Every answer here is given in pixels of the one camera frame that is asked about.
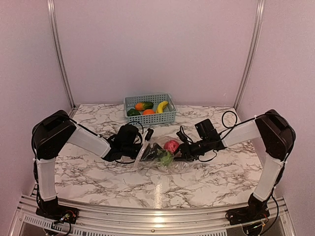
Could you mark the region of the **red fake apple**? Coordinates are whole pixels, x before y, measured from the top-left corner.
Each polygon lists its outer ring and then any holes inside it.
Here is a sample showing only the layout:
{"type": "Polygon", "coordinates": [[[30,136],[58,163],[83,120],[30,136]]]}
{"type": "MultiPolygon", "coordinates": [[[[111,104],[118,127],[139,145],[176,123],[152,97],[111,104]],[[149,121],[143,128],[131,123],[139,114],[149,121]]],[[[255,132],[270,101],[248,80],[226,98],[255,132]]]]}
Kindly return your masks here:
{"type": "Polygon", "coordinates": [[[163,149],[171,153],[174,153],[179,147],[179,145],[180,145],[179,142],[177,142],[176,140],[170,140],[164,144],[163,149]]]}

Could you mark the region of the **clear zip top bag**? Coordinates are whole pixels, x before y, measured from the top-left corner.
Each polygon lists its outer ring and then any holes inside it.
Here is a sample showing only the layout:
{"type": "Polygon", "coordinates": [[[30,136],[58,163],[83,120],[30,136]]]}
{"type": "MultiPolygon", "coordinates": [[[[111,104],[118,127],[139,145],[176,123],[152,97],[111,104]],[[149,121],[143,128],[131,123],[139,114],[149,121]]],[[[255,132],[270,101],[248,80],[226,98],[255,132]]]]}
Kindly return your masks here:
{"type": "Polygon", "coordinates": [[[133,170],[153,168],[168,174],[191,172],[194,162],[183,158],[179,146],[183,142],[170,136],[152,137],[141,149],[133,163],[133,170]]]}

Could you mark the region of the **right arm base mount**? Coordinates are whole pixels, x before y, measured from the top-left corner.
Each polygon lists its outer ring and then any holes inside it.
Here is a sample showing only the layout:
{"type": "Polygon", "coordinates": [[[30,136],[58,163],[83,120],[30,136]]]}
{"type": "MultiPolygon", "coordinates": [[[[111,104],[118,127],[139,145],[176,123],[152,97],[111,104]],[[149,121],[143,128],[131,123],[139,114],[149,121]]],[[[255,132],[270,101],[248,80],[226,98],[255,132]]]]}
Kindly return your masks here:
{"type": "Polygon", "coordinates": [[[252,193],[249,197],[247,206],[229,209],[226,212],[225,217],[229,221],[230,225],[243,224],[263,218],[268,218],[270,213],[267,202],[269,201],[270,197],[271,194],[266,200],[260,201],[252,193]]]}

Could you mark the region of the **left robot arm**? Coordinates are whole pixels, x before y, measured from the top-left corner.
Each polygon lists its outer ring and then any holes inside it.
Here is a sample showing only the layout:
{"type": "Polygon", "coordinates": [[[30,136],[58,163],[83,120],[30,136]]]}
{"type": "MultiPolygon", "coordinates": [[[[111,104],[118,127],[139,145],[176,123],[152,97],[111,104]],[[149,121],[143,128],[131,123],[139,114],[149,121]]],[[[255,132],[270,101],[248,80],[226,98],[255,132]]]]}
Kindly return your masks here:
{"type": "Polygon", "coordinates": [[[105,138],[71,119],[64,110],[45,118],[31,133],[38,208],[52,219],[62,215],[55,190],[55,162],[65,145],[77,146],[107,162],[129,157],[131,163],[135,163],[144,156],[153,133],[151,128],[140,132],[130,122],[121,126],[117,134],[105,138]]]}

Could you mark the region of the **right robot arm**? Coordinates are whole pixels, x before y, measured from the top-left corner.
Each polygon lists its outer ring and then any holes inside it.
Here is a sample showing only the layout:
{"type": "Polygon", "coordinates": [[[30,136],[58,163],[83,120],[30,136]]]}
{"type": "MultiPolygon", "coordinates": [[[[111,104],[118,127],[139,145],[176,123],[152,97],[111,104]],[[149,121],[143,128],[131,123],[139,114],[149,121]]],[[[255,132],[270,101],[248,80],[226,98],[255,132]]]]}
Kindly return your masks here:
{"type": "Polygon", "coordinates": [[[176,149],[181,161],[195,161],[209,151],[218,152],[228,147],[253,139],[261,139],[265,146],[265,163],[258,185],[249,199],[249,206],[244,209],[248,220],[255,220],[262,212],[262,203],[268,201],[274,188],[280,182],[286,161],[291,154],[296,140],[296,133],[291,125],[277,111],[271,109],[222,132],[217,132],[209,119],[195,125],[200,141],[193,142],[183,129],[177,132],[182,141],[176,149]]]}

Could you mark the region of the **orange fake orange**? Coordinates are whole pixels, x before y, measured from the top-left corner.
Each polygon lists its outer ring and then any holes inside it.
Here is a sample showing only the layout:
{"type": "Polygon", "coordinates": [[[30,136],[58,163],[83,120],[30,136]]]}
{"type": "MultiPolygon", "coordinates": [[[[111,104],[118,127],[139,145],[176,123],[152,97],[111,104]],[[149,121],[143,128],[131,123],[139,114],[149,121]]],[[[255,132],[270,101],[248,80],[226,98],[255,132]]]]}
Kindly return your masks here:
{"type": "Polygon", "coordinates": [[[153,109],[146,109],[143,111],[142,115],[153,115],[155,111],[153,109]]]}

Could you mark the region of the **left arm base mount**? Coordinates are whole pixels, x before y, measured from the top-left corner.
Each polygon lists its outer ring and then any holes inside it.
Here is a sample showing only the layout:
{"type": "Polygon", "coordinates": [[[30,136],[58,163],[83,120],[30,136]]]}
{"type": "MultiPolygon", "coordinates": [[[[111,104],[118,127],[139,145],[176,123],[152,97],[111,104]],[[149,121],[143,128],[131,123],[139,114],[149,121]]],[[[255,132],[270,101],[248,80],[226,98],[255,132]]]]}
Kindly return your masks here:
{"type": "Polygon", "coordinates": [[[57,223],[76,223],[79,210],[75,207],[60,205],[57,197],[45,202],[40,195],[37,195],[36,202],[36,215],[55,220],[57,223]]]}

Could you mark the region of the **yellow fake banana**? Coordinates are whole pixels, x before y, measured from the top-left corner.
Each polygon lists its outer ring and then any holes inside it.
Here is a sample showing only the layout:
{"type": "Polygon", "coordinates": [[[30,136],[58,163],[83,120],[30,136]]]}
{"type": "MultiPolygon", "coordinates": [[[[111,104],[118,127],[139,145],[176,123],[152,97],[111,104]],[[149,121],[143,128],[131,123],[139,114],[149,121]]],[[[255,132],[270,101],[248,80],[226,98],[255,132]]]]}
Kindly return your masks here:
{"type": "Polygon", "coordinates": [[[157,109],[156,109],[156,114],[161,114],[163,113],[164,109],[167,107],[168,101],[162,101],[158,104],[157,109]]]}

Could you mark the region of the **green fake cabbage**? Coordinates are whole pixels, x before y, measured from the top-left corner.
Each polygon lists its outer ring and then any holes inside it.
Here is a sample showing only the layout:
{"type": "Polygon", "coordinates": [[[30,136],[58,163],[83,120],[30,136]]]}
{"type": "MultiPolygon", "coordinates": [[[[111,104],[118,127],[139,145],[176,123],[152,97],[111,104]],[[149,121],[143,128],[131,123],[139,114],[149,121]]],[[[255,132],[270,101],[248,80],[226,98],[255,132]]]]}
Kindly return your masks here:
{"type": "Polygon", "coordinates": [[[130,109],[130,110],[127,111],[127,116],[128,117],[140,116],[140,115],[141,115],[141,113],[138,110],[136,110],[136,109],[130,109]]]}

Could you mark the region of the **green orange fake mango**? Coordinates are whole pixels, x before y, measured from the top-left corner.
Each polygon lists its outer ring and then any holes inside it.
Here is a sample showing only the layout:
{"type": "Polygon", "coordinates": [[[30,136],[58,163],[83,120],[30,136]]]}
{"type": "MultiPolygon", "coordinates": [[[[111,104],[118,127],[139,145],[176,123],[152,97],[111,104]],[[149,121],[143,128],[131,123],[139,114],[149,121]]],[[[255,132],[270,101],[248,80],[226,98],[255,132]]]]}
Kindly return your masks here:
{"type": "Polygon", "coordinates": [[[153,102],[139,102],[135,105],[135,109],[138,111],[144,111],[152,109],[154,106],[153,102]]]}

